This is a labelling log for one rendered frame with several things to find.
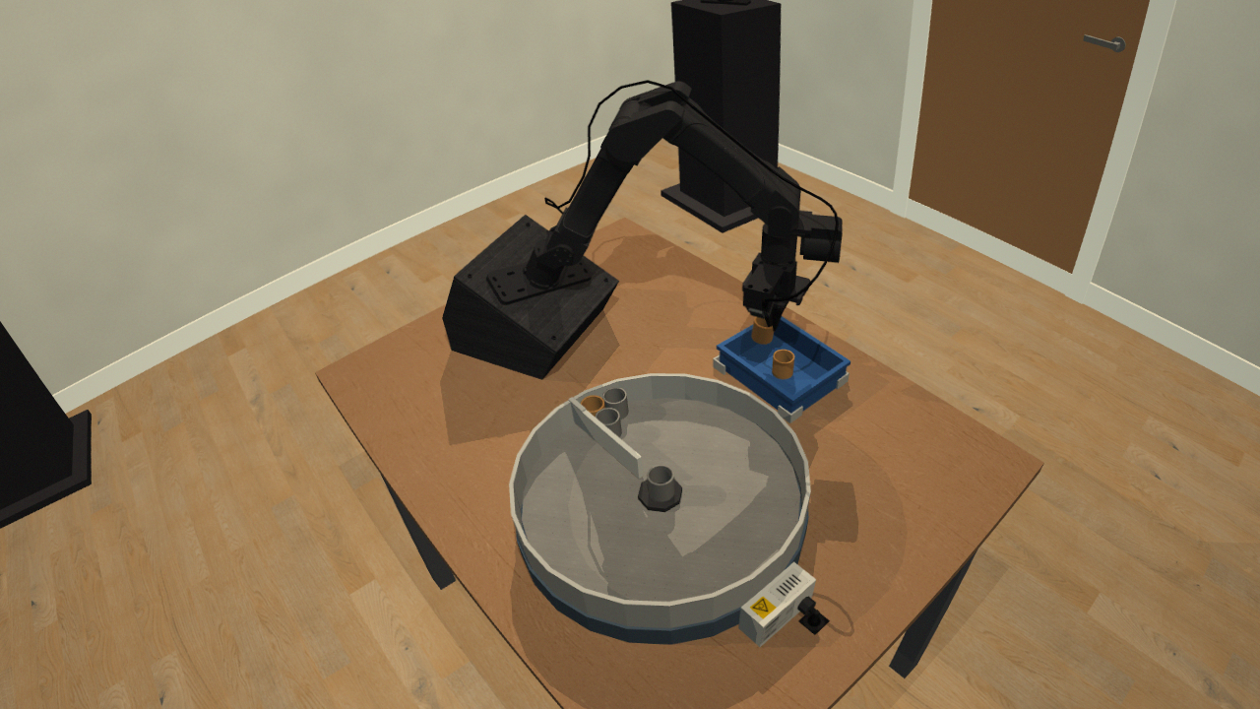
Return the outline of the blue open-top bin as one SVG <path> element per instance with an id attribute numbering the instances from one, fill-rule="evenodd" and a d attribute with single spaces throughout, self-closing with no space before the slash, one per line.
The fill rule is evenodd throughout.
<path id="1" fill-rule="evenodd" d="M 849 359 L 784 317 L 774 332 L 772 343 L 766 345 L 753 343 L 752 329 L 753 326 L 742 329 L 719 343 L 719 361 L 730 377 L 743 383 L 762 400 L 769 400 L 776 411 L 777 407 L 790 413 L 800 407 L 806 411 L 837 389 L 837 382 L 845 377 L 847 366 L 850 366 Z M 793 353 L 793 377 L 788 380 L 779 380 L 772 375 L 772 354 L 777 350 Z"/>

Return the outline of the bronze bushing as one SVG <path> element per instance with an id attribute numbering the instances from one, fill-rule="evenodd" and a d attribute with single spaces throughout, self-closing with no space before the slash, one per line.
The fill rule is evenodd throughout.
<path id="1" fill-rule="evenodd" d="M 604 398 L 600 398 L 598 395 L 587 395 L 587 398 L 581 400 L 581 406 L 595 417 L 598 411 L 604 409 Z"/>
<path id="2" fill-rule="evenodd" d="M 793 377 L 793 353 L 777 350 L 772 354 L 772 375 L 779 380 L 788 380 Z"/>
<path id="3" fill-rule="evenodd" d="M 766 345 L 766 343 L 772 343 L 772 335 L 774 335 L 772 327 L 769 327 L 769 322 L 766 322 L 765 319 L 759 319 L 759 317 L 753 319 L 753 329 L 751 335 L 753 343 L 761 343 L 761 345 Z"/>

